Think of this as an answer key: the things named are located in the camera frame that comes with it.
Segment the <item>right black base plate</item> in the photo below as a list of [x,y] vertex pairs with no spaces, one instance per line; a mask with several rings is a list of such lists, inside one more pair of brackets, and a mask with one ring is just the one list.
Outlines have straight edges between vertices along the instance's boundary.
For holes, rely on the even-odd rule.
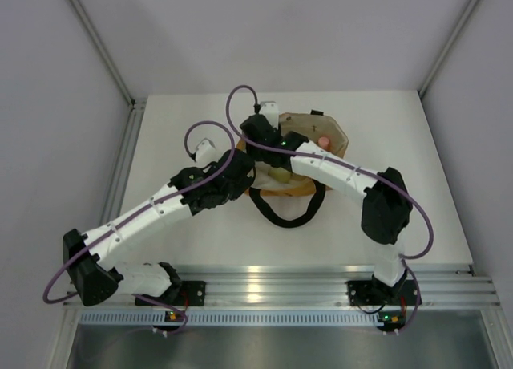
[[381,306],[379,297],[371,280],[352,280],[347,282],[349,304],[351,306]]

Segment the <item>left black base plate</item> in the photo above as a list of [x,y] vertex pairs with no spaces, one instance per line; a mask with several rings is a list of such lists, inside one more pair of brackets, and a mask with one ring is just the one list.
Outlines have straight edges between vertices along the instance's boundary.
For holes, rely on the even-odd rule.
[[177,306],[203,306],[206,295],[206,282],[182,281],[181,284],[172,284],[159,297],[144,295],[146,299],[165,305]]

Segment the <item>left aluminium frame post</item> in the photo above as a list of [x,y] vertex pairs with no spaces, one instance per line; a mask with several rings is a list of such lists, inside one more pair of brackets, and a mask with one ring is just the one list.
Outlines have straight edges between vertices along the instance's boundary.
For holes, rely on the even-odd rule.
[[114,59],[111,57],[107,46],[105,45],[97,27],[93,23],[91,16],[87,12],[82,0],[65,0],[71,11],[78,19],[80,26],[83,28],[85,35],[91,42],[99,61],[113,81],[118,93],[129,108],[135,105],[135,98],[129,91],[126,82],[123,80],[119,68],[116,66]]

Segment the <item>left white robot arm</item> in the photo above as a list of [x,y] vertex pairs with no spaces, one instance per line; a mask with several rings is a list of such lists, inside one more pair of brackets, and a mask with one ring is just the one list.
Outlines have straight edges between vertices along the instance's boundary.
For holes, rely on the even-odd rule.
[[167,262],[133,265],[126,253],[161,229],[238,199],[253,182],[255,163],[245,152],[227,151],[218,161],[182,169],[147,201],[85,233],[63,236],[63,261],[84,306],[117,294],[137,294],[139,306],[173,305],[183,283]]

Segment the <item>aluminium mounting rail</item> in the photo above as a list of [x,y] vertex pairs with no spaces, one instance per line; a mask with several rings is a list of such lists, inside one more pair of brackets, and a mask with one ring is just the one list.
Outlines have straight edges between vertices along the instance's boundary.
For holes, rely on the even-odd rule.
[[[181,266],[185,281],[206,282],[207,309],[350,310],[347,282],[369,280],[368,266]],[[469,266],[415,266],[394,308],[481,310],[500,305],[493,281]]]

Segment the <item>yellow pump lotion bottle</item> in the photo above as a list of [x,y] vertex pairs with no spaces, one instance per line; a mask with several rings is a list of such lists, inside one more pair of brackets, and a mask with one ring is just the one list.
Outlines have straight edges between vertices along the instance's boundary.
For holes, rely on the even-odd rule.
[[268,176],[281,184],[288,184],[292,173],[284,168],[269,168]]

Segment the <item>orange bottle pink cap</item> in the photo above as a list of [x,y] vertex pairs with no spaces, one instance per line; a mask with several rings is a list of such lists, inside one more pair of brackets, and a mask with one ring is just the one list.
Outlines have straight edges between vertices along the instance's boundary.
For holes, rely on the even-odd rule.
[[319,138],[317,144],[323,148],[323,149],[327,149],[329,148],[329,145],[330,145],[330,140],[328,137],[325,137],[325,136],[322,136]]

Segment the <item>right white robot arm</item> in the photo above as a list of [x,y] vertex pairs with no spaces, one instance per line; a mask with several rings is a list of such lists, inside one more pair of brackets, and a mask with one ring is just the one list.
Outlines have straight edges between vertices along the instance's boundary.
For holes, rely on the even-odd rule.
[[261,189],[251,187],[249,197],[261,214],[278,227],[295,229],[317,214],[327,189],[353,198],[362,206],[362,231],[378,249],[370,283],[357,295],[355,303],[368,306],[394,302],[401,295],[407,277],[401,261],[399,235],[409,224],[413,208],[402,174],[394,168],[374,173],[348,164],[300,132],[281,133],[262,114],[247,118],[240,129],[245,151],[256,162],[308,178],[314,185],[306,212],[290,220],[273,211],[262,197]]

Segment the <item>aluminium frame post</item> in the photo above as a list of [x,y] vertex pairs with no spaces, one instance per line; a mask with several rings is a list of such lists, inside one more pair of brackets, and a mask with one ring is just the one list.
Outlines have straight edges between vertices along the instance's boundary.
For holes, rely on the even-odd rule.
[[458,14],[454,25],[450,29],[450,33],[445,39],[443,45],[438,51],[434,61],[432,62],[429,71],[426,73],[420,87],[417,90],[418,97],[423,100],[430,90],[432,84],[437,79],[440,71],[444,68],[446,61],[449,59],[451,52],[455,49],[458,41],[464,34],[465,29],[471,22],[474,14],[477,12],[483,0],[466,0],[464,7]]
[[80,26],[83,28],[85,35],[91,42],[99,61],[113,81],[118,93],[129,108],[135,105],[135,98],[129,91],[126,82],[123,80],[119,68],[116,66],[114,59],[111,57],[107,46],[105,45],[97,27],[93,23],[91,16],[87,12],[82,0],[65,0],[71,11],[78,19]]

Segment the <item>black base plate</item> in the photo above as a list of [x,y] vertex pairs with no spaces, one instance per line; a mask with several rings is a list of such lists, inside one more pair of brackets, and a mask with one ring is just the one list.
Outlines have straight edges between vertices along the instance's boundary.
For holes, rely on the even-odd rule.
[[172,284],[159,297],[144,295],[146,299],[165,305],[177,306],[203,306],[206,295],[206,282],[182,281],[181,284]]
[[351,306],[381,306],[379,297],[371,280],[352,280],[347,282],[349,304]]

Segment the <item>tan canvas tote bag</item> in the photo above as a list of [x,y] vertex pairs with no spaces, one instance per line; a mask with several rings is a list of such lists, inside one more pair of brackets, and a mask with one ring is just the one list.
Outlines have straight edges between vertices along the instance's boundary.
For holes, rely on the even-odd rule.
[[[304,113],[280,113],[280,133],[287,137],[287,149],[290,152],[307,151],[311,147],[319,147],[319,153],[335,155],[342,158],[349,146],[349,138],[331,116],[324,112],[312,110]],[[242,137],[237,147],[246,152],[246,138],[241,131]],[[329,148],[321,148],[317,142],[320,137],[325,136],[330,140]],[[273,152],[273,148],[261,146]],[[263,162],[255,161],[255,180],[246,190],[245,194],[251,199],[261,215],[269,222],[282,229],[295,229],[307,224],[317,214],[324,202],[325,194],[330,187],[317,179],[312,171],[303,171],[300,165],[292,164],[292,157],[289,156],[289,172],[292,173],[288,184],[276,182],[268,176],[271,166]],[[308,197],[309,203],[306,210],[300,216],[293,219],[285,219],[278,215],[272,206],[265,200],[266,197]]]

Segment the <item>right aluminium frame post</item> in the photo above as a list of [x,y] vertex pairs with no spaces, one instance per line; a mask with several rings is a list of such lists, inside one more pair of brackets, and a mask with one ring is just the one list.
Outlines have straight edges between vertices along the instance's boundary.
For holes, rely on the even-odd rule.
[[458,41],[464,34],[465,29],[471,22],[474,14],[477,12],[483,0],[466,0],[464,7],[458,14],[454,25],[450,29],[450,33],[445,39],[443,45],[438,51],[434,61],[432,62],[429,71],[426,73],[420,87],[417,90],[418,97],[423,100],[430,90],[432,84],[437,79],[440,71],[444,68],[446,61],[449,59],[451,52],[455,49]]

